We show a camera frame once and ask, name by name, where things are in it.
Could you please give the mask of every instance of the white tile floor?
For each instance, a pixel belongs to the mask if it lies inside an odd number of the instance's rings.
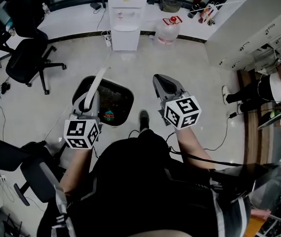
[[[54,44],[57,52],[50,55],[52,62],[64,62],[68,69],[60,67],[48,68],[44,71],[46,85],[50,95],[44,95],[40,78],[33,81],[28,88],[12,79],[11,90],[2,96],[6,123],[4,140],[21,147],[30,141],[41,141],[55,124],[57,118],[70,103],[72,95],[83,77],[93,74],[109,54],[103,37],[89,37],[62,41]],[[2,62],[0,84],[7,78],[6,61]],[[105,77],[122,84],[132,90],[134,104],[127,121],[117,128],[103,126],[99,142],[95,145],[98,154],[112,142],[127,138],[129,132],[138,129],[138,113],[146,109],[150,115],[150,127],[157,134],[166,138],[173,131],[171,126],[165,127],[158,109],[160,103],[154,92],[152,78],[154,74],[165,74],[179,80],[187,91],[194,95],[202,108],[199,122],[192,127],[200,143],[207,148],[218,147],[225,135],[226,119],[236,110],[236,104],[225,106],[222,101],[221,87],[227,85],[235,92],[239,89],[237,74],[209,65],[204,45],[179,39],[172,50],[161,50],[153,46],[147,36],[141,36],[137,52],[112,52],[105,65],[108,70]],[[71,107],[60,118],[56,127],[47,138],[51,148],[59,148],[58,138],[62,137],[64,120],[68,117]],[[3,116],[0,110],[0,139],[2,139]],[[168,143],[178,149],[176,137],[172,136]],[[228,123],[228,135],[224,145],[214,152],[209,152],[214,160],[243,162],[244,127],[243,117],[237,116]],[[63,164],[71,158],[71,151],[63,155]],[[94,166],[96,157],[92,158]],[[21,186],[25,179],[18,169],[15,172],[4,172],[7,184]],[[36,236],[37,226],[42,217],[41,212],[32,202],[30,207],[14,196],[11,202],[4,195],[5,209],[13,216],[23,221],[25,230]],[[41,209],[46,205],[41,203],[31,190],[26,195],[32,198]]]

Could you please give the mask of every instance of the black office chair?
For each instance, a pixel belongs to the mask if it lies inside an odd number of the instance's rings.
[[[21,166],[26,183],[21,188],[14,184],[14,189],[26,206],[30,204],[24,193],[29,187],[43,203],[55,198],[54,185],[58,185],[66,171],[59,167],[59,161],[67,144],[54,156],[51,156],[45,144],[45,141],[30,142],[18,148],[0,140],[0,170],[15,171]]]
[[[50,60],[48,60],[51,51],[57,50],[54,46],[51,46],[43,56],[47,49],[48,37],[44,32],[37,29],[42,21],[43,9],[30,0],[6,1],[6,11],[13,21],[17,34],[28,38],[22,40],[14,50],[6,44],[10,34],[4,32],[0,36],[0,50],[12,53],[6,66],[6,72],[12,79],[24,83],[28,87],[32,86],[30,81],[39,73],[45,95],[48,95],[49,90],[45,86],[43,70],[56,66],[62,66],[64,70],[67,66],[64,63],[50,63]]]

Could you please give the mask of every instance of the foot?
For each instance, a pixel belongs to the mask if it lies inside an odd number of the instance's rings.
[[[223,93],[223,101],[224,101],[224,104],[225,104],[225,105],[228,105],[228,102],[227,102],[226,98],[227,98],[227,96],[228,96],[230,93],[229,93],[229,91],[228,91],[227,86],[224,85],[224,86],[221,88],[221,91],[222,91],[222,93]]]
[[[241,109],[240,109],[241,104],[242,104],[242,102],[237,103],[237,114],[243,113],[243,112],[241,111]]]
[[[139,122],[140,122],[140,128],[139,128],[140,132],[145,128],[149,129],[149,114],[146,110],[140,111]]]

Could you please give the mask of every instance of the bottle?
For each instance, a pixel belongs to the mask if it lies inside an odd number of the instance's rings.
[[[50,10],[44,2],[42,3],[42,9],[44,10],[46,15],[50,14]]]
[[[154,43],[163,45],[174,44],[180,33],[182,19],[178,16],[171,18],[163,18],[157,24],[157,31],[154,38]]]

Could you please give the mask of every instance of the black shoe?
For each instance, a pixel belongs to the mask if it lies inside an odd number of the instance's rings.
[[[139,131],[141,132],[144,128],[149,129],[149,114],[146,110],[140,111],[139,114],[139,122],[140,128]]]

